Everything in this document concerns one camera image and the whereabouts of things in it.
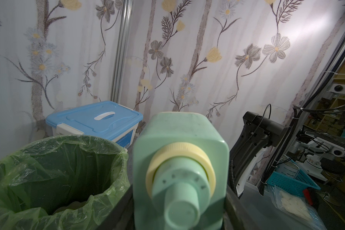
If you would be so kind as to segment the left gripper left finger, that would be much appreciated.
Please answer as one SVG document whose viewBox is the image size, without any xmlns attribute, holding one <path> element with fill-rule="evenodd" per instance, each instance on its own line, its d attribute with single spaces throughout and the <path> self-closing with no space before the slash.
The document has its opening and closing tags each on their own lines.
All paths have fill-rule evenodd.
<svg viewBox="0 0 345 230">
<path fill-rule="evenodd" d="M 133 185 L 126 191 L 97 230 L 133 230 L 134 199 Z"/>
</svg>

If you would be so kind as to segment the green bagged trash bin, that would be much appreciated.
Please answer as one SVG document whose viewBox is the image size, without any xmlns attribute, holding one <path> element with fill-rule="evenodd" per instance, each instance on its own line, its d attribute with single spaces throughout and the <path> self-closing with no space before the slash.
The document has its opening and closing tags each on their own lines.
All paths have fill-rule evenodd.
<svg viewBox="0 0 345 230">
<path fill-rule="evenodd" d="M 35 141 L 0 160 L 0 230 L 95 230 L 129 189 L 127 151 L 92 136 Z"/>
</svg>

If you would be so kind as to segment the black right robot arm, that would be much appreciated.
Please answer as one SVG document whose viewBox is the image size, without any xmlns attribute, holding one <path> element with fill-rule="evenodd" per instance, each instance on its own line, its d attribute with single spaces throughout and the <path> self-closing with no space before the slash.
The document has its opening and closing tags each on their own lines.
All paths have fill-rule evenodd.
<svg viewBox="0 0 345 230">
<path fill-rule="evenodd" d="M 240 197 L 258 153 L 267 147 L 277 147 L 288 128 L 264 115 L 246 112 L 243 116 L 243 129 L 230 150 L 228 185 Z"/>
</svg>

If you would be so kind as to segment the blue lidded storage box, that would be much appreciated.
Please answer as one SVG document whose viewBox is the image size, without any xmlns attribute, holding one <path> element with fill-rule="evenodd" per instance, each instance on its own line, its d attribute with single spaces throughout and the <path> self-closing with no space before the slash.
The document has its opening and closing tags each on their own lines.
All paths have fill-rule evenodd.
<svg viewBox="0 0 345 230">
<path fill-rule="evenodd" d="M 53 135 L 88 135 L 128 148 L 143 114 L 112 101 L 104 101 L 53 113 L 46 118 Z"/>
</svg>

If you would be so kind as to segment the green yellow pencil sharpener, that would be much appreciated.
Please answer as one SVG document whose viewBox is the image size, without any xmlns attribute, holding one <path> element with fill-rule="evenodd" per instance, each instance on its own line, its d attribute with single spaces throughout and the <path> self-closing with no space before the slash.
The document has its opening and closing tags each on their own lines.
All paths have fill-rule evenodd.
<svg viewBox="0 0 345 230">
<path fill-rule="evenodd" d="M 198 113 L 154 115 L 133 147 L 137 230 L 219 230 L 229 147 Z"/>
</svg>

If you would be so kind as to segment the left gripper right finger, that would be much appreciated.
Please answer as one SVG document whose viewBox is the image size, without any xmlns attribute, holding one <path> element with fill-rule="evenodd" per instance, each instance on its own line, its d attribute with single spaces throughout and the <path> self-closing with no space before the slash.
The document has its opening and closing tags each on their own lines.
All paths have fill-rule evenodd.
<svg viewBox="0 0 345 230">
<path fill-rule="evenodd" d="M 259 230 L 260 228 L 241 205 L 237 195 L 227 186 L 224 202 L 223 230 Z"/>
</svg>

